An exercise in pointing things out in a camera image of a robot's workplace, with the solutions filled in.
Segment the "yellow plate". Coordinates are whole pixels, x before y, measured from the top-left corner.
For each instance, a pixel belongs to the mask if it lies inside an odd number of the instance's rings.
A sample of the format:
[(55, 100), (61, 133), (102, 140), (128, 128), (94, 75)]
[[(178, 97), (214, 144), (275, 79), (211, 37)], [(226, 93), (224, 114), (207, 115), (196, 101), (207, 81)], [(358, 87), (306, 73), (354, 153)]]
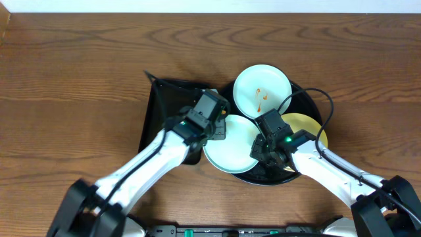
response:
[[(294, 133), (300, 130), (306, 130), (307, 132), (310, 132), (312, 135), (316, 136), (319, 129), (321, 128), (321, 125), (316, 120), (304, 114), (288, 113), (283, 114), (281, 118), (284, 120), (285, 123), (290, 125)], [(323, 143), (325, 147), (328, 147), (328, 137), (324, 130), (322, 131), (319, 140)], [(292, 162), (287, 168), (284, 168), (284, 170), (290, 172), (297, 172), (295, 170), (295, 165), (293, 168)]]

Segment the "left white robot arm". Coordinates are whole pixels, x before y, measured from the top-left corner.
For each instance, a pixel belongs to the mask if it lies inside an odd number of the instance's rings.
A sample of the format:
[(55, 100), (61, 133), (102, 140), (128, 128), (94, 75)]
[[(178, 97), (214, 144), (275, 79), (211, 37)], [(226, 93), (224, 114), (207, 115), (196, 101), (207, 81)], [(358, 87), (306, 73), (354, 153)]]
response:
[(69, 187), (48, 236), (144, 236), (128, 214), (168, 171), (200, 150), (224, 125), (221, 111), (206, 114), (186, 107), (170, 117), (155, 139), (132, 160), (93, 185), (79, 179)]

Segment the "green plate with smeared streaks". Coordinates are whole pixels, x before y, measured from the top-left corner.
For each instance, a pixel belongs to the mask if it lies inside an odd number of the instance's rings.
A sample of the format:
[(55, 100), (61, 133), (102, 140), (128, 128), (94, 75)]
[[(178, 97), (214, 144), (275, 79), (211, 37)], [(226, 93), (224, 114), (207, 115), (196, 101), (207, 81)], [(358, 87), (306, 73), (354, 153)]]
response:
[(203, 148), (206, 158), (223, 172), (239, 174), (251, 170), (258, 163), (250, 153), (259, 129), (239, 115), (228, 115), (225, 122), (225, 139), (209, 140)]

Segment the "green plate with three streaks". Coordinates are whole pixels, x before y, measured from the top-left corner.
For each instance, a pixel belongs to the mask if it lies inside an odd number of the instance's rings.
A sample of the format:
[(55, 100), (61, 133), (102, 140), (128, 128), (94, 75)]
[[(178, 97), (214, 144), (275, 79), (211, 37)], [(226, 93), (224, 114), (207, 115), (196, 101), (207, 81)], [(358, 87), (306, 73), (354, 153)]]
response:
[(284, 113), (291, 98), (281, 108), (279, 106), (292, 94), (287, 76), (270, 65), (253, 65), (239, 74), (234, 82), (233, 97), (239, 111), (249, 119), (255, 119), (271, 109)]

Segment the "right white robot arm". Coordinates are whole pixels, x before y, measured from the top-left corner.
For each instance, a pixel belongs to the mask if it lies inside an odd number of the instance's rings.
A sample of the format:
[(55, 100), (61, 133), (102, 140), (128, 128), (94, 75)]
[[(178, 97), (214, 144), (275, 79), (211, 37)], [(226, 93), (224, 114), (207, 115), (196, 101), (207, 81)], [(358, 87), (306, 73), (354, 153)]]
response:
[(327, 224), (320, 236), (419, 236), (420, 199), (401, 176), (386, 180), (336, 155), (305, 130), (258, 134), (250, 156), (288, 165), (323, 185), (351, 209), (352, 219)]

